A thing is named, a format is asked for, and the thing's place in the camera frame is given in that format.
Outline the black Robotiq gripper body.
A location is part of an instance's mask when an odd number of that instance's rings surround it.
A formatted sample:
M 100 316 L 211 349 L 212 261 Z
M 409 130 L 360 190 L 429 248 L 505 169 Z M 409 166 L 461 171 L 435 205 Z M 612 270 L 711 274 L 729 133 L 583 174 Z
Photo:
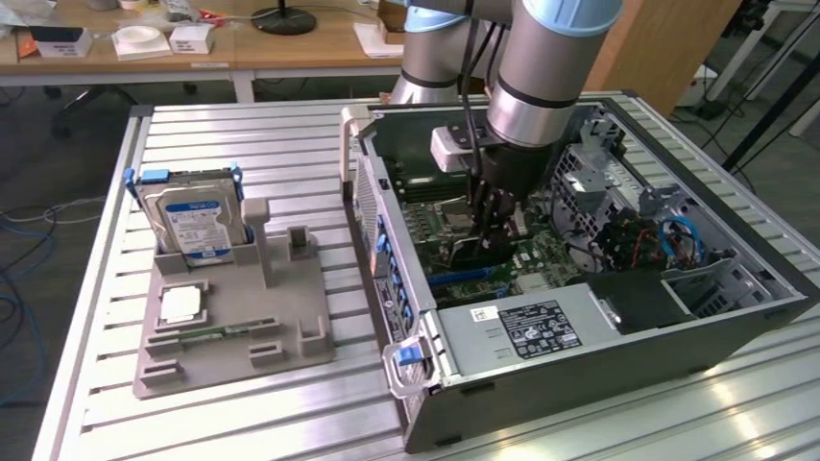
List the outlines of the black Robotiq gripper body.
M 496 190 L 523 201 L 541 183 L 552 148 L 524 148 L 515 144 L 497 144 L 480 150 L 479 177 Z

